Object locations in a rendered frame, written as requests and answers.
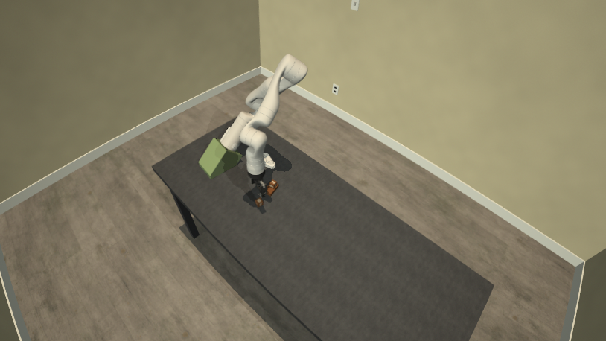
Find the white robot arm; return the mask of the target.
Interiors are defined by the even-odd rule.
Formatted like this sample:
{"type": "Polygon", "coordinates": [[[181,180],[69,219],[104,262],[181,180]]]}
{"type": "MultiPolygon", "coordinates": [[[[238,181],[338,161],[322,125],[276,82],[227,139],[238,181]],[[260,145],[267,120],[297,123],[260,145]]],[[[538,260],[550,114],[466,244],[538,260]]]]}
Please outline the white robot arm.
{"type": "Polygon", "coordinates": [[[246,166],[250,174],[261,174],[265,167],[275,168],[272,158],[264,153],[267,136],[257,128],[270,126],[278,112],[279,95],[302,81],[306,74],[307,66],[303,62],[291,54],[285,55],[275,74],[247,96],[246,105],[254,112],[240,112],[221,138],[221,144],[234,152],[241,142],[249,146],[246,150],[246,166]]]}

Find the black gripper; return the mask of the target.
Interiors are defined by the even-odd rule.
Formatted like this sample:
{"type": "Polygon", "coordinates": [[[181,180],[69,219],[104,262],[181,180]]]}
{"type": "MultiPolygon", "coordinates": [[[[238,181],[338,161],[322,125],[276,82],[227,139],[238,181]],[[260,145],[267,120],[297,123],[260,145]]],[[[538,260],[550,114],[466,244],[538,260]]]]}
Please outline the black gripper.
{"type": "MultiPolygon", "coordinates": [[[[247,171],[247,172],[248,172],[248,171],[247,171]]],[[[255,183],[255,184],[256,184],[256,186],[257,186],[257,188],[259,189],[259,191],[260,191],[260,197],[261,197],[261,198],[262,198],[262,197],[265,197],[265,194],[267,194],[267,184],[266,184],[266,183],[264,183],[264,181],[263,181],[263,180],[264,180],[264,179],[263,179],[263,177],[264,177],[264,175],[265,175],[265,170],[264,170],[264,172],[263,172],[263,173],[258,174],[258,175],[253,175],[253,174],[250,174],[250,173],[248,172],[248,175],[249,175],[249,177],[251,178],[251,183],[252,183],[252,184],[254,184],[254,183],[255,183]],[[254,181],[253,181],[253,180],[254,180],[254,181]],[[258,185],[260,185],[260,184],[261,184],[261,187],[260,187],[260,186],[258,186],[258,185]],[[262,196],[262,195],[263,195],[263,196],[262,196]]]]}

